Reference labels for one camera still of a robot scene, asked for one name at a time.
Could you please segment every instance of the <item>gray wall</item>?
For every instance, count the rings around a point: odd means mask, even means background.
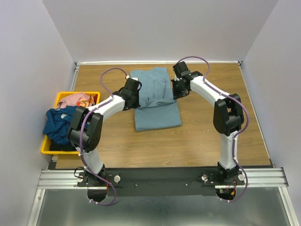
[[[0,1],[0,225],[27,225],[45,113],[70,87],[74,63],[40,0]]]
[[[277,0],[43,0],[74,61],[242,60]]]
[[[301,222],[301,1],[279,0],[243,61],[272,162],[284,167]]]

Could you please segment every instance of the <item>pink cloth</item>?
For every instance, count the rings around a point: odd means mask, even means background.
[[[85,93],[74,93],[69,96],[64,97],[58,102],[56,108],[65,108],[66,106],[77,106],[78,102],[82,100],[89,100],[90,96]]]

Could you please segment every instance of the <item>blue cloth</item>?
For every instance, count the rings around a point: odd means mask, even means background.
[[[130,72],[142,83],[139,91],[140,107],[135,109],[137,131],[181,126],[178,104],[173,98],[167,69],[155,67],[149,71]]]
[[[50,109],[46,112],[47,122],[43,130],[49,139],[59,145],[70,144],[67,139],[68,127],[71,123],[77,106],[66,106],[65,108]]]

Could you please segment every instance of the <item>yellow bin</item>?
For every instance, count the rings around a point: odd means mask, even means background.
[[[64,97],[71,95],[73,93],[86,93],[88,96],[95,96],[97,94],[97,101],[96,103],[98,104],[100,101],[100,92],[60,92],[58,93],[57,97],[56,97],[56,101],[55,101],[55,105],[53,108],[56,108],[58,102],[63,99]],[[44,140],[43,140],[43,144],[42,144],[42,148],[41,148],[41,152],[43,154],[79,154],[78,151],[74,151],[74,152],[66,152],[66,151],[50,151],[49,147],[51,144],[51,140],[45,135],[44,136]]]

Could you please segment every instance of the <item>wooden table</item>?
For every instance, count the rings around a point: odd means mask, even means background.
[[[121,67],[126,72],[135,69],[150,70],[166,67],[174,77],[173,65],[82,65],[79,68],[74,91],[100,91],[101,100],[109,94],[101,86],[102,72]],[[269,165],[266,151],[252,105],[237,64],[211,64],[207,79],[230,94],[237,93],[250,113],[248,129],[239,135],[238,160],[242,165]],[[205,64],[190,64],[191,71],[205,73]],[[103,81],[112,91],[125,84],[124,74],[113,70]],[[182,126],[136,132],[134,110],[119,112],[103,124],[98,151],[106,167],[180,167],[216,166],[220,156],[220,136],[213,126],[213,107],[200,95],[191,92],[179,99]],[[78,156],[59,155],[57,169],[82,166]]]

